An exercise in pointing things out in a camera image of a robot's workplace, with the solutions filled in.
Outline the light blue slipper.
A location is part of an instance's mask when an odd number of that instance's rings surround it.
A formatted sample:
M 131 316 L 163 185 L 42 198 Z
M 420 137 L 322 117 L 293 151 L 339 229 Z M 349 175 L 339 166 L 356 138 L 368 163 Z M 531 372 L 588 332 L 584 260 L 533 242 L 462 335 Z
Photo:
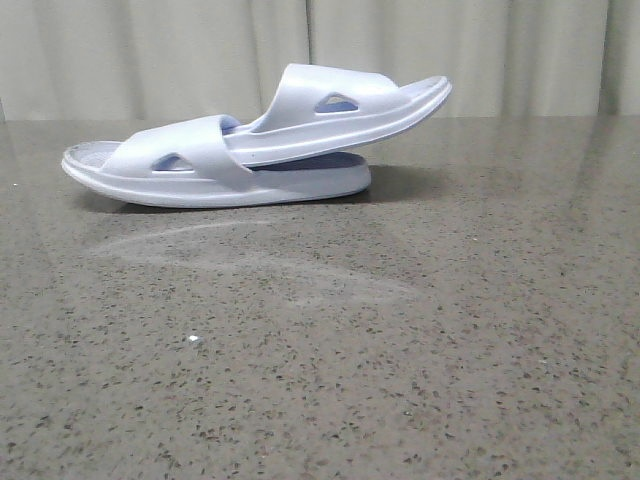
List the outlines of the light blue slipper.
M 223 139 L 236 125 L 216 115 L 140 131 L 124 142 L 68 148 L 63 170 L 110 198 L 147 206 L 218 208 L 327 199 L 371 182 L 365 159 L 338 152 L 251 169 Z
M 290 64 L 266 113 L 223 138 L 247 167 L 313 157 L 412 128 L 451 90 L 445 76 L 399 87 L 379 73 Z

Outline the beige curtain backdrop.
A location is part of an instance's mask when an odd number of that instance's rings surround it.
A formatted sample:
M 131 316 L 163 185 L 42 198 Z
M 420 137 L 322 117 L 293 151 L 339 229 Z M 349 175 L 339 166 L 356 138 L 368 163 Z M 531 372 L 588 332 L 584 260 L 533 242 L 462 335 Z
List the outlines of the beige curtain backdrop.
M 243 120 L 292 62 L 445 75 L 453 117 L 635 114 L 635 1 L 5 1 L 5 120 Z

